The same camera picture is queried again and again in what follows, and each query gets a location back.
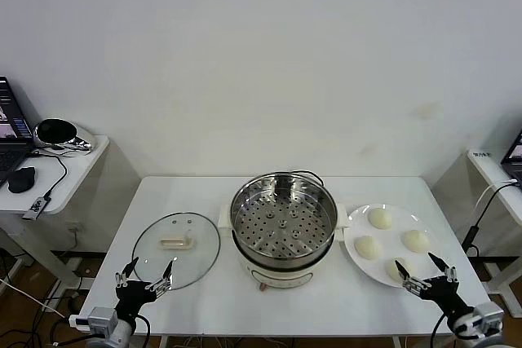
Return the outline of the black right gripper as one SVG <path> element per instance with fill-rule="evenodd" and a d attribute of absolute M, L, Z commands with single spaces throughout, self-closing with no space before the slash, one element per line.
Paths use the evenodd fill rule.
<path fill-rule="evenodd" d="M 444 276 L 437 276 L 421 281 L 411 276 L 405 267 L 395 260 L 396 269 L 402 279 L 402 286 L 422 300 L 434 302 L 448 319 L 458 319 L 471 314 L 473 308 L 468 306 L 458 295 L 458 277 L 455 267 L 450 267 L 442 258 L 429 252 L 429 258 Z"/>

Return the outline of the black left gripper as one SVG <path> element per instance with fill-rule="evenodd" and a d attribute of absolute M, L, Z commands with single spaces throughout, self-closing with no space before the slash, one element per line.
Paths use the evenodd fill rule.
<path fill-rule="evenodd" d="M 158 297 L 167 293 L 172 288 L 172 266 L 174 259 L 171 259 L 164 270 L 162 277 L 154 283 L 147 283 L 138 280 L 128 280 L 132 275 L 135 265 L 139 258 L 133 258 L 127 263 L 121 272 L 115 273 L 116 294 L 118 303 L 115 307 L 117 317 L 126 322 L 134 321 L 139 314 L 142 306 L 155 302 Z"/>

